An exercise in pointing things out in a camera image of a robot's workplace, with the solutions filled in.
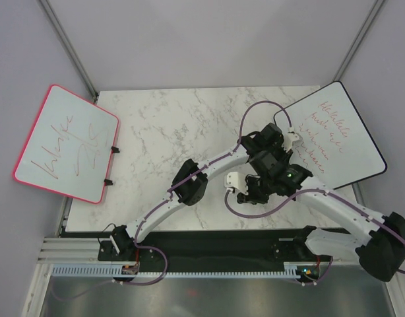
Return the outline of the black framed whiteboard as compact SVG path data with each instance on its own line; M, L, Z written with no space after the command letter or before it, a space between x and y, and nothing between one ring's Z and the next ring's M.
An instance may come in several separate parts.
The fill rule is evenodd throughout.
M387 163L354 103L335 81L273 116L284 132L301 136L290 162L337 189L384 173Z

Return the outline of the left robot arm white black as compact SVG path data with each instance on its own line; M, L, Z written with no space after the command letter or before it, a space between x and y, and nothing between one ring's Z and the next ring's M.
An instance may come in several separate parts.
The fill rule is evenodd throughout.
M172 213L198 203L204 196L208 182L237 166L250 163L258 176L273 181L289 165L292 146L301 137L289 128L287 133L269 123L262 131L240 136L237 145L216 158L196 163L183 163L162 201L145 216L128 224L117 226L110 235L113 253L121 260L131 259L136 244Z

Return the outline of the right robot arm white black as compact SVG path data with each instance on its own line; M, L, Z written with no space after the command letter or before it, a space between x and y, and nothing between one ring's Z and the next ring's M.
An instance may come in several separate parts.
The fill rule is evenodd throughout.
M263 151L249 163L254 175L229 173L227 186L237 191L238 203L265 204L272 194L312 207L346 230L346 233L307 229L293 244L300 260L327 255L355 258L372 277L389 282L405 260L405 219L384 215L346 200L328 188L308 169Z

